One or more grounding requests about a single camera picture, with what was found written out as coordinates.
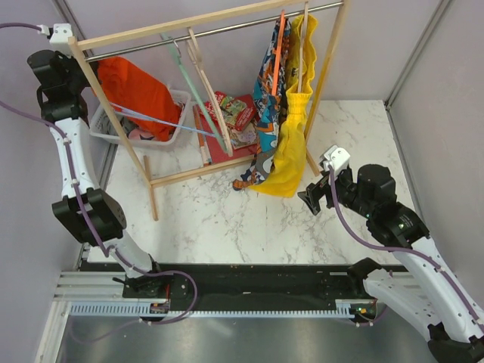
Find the orange shorts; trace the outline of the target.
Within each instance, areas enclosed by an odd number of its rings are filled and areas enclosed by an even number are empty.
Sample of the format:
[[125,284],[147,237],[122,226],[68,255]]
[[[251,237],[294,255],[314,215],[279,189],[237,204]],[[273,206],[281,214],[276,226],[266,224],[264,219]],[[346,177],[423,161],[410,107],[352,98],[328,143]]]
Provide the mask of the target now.
[[[98,62],[98,81],[109,102],[145,115],[178,123],[182,109],[172,99],[168,88],[149,73],[122,57]],[[131,118],[140,129],[158,141],[168,141],[175,127]]]

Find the blue wire hanger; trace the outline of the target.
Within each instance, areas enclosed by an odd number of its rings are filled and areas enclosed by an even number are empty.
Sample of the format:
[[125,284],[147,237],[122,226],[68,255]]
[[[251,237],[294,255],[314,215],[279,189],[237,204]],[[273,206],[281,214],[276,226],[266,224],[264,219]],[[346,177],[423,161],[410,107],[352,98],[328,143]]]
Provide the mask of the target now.
[[165,121],[165,120],[161,120],[161,119],[157,119],[157,118],[145,115],[143,113],[139,113],[137,111],[123,107],[123,106],[115,104],[113,102],[111,102],[110,105],[114,107],[115,113],[118,113],[122,116],[133,117],[135,119],[140,119],[140,120],[144,120],[144,121],[147,121],[147,122],[159,123],[159,124],[163,124],[163,125],[167,125],[167,126],[172,126],[172,127],[177,128],[177,129],[184,129],[184,130],[196,132],[198,134],[213,137],[213,138],[216,136],[214,133],[206,132],[202,129],[184,126],[181,121],[179,121],[178,123],[171,123],[171,122],[168,122],[168,121]]

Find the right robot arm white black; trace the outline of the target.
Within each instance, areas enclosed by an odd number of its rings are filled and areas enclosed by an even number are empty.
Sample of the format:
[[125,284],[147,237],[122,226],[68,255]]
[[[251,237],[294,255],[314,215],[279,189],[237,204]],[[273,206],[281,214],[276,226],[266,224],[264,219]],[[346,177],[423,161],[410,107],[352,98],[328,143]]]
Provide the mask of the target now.
[[417,295],[370,258],[349,269],[346,288],[354,297],[369,295],[391,308],[426,341],[438,362],[483,360],[483,309],[449,270],[419,215],[398,202],[396,182],[385,166],[367,164],[356,175],[322,172],[298,197],[313,214],[320,200],[360,244],[389,252],[421,289]]

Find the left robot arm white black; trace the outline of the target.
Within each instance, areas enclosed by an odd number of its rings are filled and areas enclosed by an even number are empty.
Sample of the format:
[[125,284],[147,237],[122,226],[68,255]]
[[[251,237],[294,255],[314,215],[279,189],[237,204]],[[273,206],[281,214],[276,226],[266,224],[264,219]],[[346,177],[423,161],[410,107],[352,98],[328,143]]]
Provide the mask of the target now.
[[128,278],[141,277],[139,287],[149,297],[166,289],[155,261],[126,231],[120,204],[103,191],[95,177],[89,149],[88,108],[81,96],[88,83],[76,60],[59,51],[41,50],[27,63],[39,81],[36,91],[41,118],[57,145],[62,172],[60,201],[51,208],[56,219],[81,244],[113,257]]

